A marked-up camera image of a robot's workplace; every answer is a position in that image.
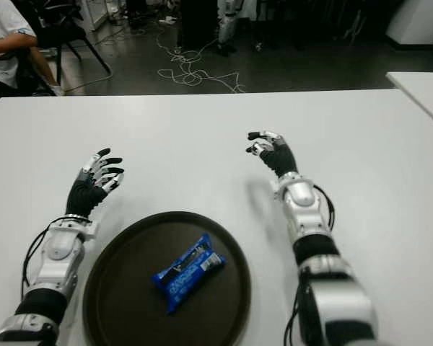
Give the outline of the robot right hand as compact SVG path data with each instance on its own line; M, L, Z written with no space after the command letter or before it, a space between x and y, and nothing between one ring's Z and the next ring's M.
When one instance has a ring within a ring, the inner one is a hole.
M258 156L278 178L298 173L294 154L282 135L269 130L253 131L248 133L248 140L252 143L246 152Z

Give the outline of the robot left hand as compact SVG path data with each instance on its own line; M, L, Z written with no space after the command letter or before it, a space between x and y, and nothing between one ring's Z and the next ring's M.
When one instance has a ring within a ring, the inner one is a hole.
M109 156L110 152L110 148L101 149L82 165L67 197L66 215L88 218L121 185L124 169L119 164L123 159Z

